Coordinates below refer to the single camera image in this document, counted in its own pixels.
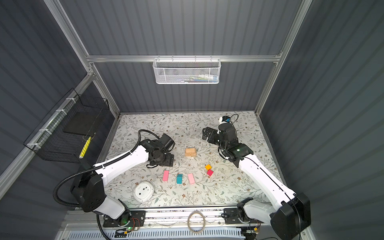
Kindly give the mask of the dark pink rectangular block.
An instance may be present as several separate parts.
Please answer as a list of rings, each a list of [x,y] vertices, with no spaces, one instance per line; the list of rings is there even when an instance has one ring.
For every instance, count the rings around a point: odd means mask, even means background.
[[[168,170],[164,170],[163,181],[167,182],[168,179],[169,179],[169,171]]]

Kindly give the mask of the arched natural wood block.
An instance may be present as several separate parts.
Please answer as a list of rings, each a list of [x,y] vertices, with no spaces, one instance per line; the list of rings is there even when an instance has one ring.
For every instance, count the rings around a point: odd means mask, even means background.
[[[197,156],[196,148],[186,148],[185,149],[185,156],[186,157],[196,157]]]

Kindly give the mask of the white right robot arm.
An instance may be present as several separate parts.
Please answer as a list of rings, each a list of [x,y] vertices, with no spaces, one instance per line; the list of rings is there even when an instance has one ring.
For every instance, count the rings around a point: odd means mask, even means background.
[[[268,224],[282,240],[294,239],[311,225],[309,198],[303,193],[296,194],[279,181],[247,145],[239,142],[233,124],[222,122],[218,129],[206,127],[202,139],[218,146],[219,155],[246,173],[270,201],[270,205],[253,198],[241,201],[237,205],[240,221],[258,220]]]

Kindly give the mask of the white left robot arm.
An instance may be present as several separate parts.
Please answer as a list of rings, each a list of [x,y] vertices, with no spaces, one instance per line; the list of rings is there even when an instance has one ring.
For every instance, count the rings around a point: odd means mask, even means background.
[[[151,166],[172,167],[174,155],[171,151],[174,146],[174,140],[167,134],[155,140],[142,140],[134,149],[94,165],[94,170],[89,173],[80,173],[74,178],[71,193],[85,213],[94,212],[117,220],[127,215],[129,209],[121,201],[109,197],[104,187],[131,168],[146,162]]]

